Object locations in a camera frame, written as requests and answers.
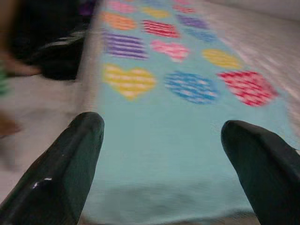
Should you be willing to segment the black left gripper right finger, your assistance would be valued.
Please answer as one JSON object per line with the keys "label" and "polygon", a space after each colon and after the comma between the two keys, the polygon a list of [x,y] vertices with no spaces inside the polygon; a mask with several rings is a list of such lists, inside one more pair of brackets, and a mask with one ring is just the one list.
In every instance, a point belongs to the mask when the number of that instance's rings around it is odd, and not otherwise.
{"label": "black left gripper right finger", "polygon": [[277,134],[229,120],[221,130],[223,149],[262,225],[300,223],[300,156]]}

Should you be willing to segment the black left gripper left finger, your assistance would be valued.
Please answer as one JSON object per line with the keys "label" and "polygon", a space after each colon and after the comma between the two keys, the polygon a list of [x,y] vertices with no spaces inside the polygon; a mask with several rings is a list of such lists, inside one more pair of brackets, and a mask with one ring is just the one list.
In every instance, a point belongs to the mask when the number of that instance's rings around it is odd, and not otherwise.
{"label": "black left gripper left finger", "polygon": [[77,115],[1,203],[1,224],[78,224],[94,179],[104,127],[96,112]]}

